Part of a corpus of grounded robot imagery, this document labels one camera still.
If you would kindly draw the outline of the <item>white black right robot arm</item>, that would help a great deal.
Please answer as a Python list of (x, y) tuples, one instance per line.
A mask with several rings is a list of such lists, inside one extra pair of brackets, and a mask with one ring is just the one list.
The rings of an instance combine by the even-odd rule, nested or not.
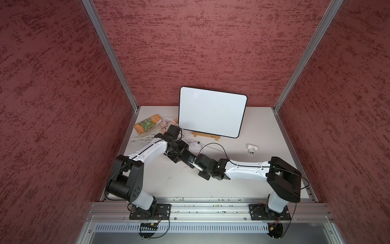
[(288, 211), (287, 205), (301, 201), (302, 174), (279, 157), (272, 157), (270, 161), (261, 163), (245, 163), (228, 158), (216, 161), (199, 154), (190, 163), (199, 170), (199, 176), (206, 180), (245, 179), (268, 183), (273, 192), (265, 204), (250, 207), (252, 220), (290, 219), (290, 216), (284, 217)]

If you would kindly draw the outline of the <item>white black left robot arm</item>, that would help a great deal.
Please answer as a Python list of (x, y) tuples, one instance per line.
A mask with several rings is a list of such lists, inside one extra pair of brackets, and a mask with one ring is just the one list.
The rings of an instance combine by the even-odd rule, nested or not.
[(105, 186), (105, 196), (112, 194), (134, 206), (138, 213), (146, 218), (155, 217), (158, 207), (155, 197), (143, 190), (145, 165), (159, 155), (165, 155), (174, 163), (184, 162), (194, 168), (196, 156), (182, 140), (182, 129), (171, 125), (165, 133), (158, 133), (141, 150), (129, 155), (118, 155), (113, 161), (110, 177)]

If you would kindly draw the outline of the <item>black phone pink case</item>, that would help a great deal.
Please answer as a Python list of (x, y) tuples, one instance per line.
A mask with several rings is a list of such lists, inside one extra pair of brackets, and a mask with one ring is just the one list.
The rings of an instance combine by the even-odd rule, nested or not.
[(189, 150), (184, 149), (179, 155), (179, 159), (188, 165), (190, 168), (194, 168), (194, 162), (196, 160), (196, 156), (191, 153)]

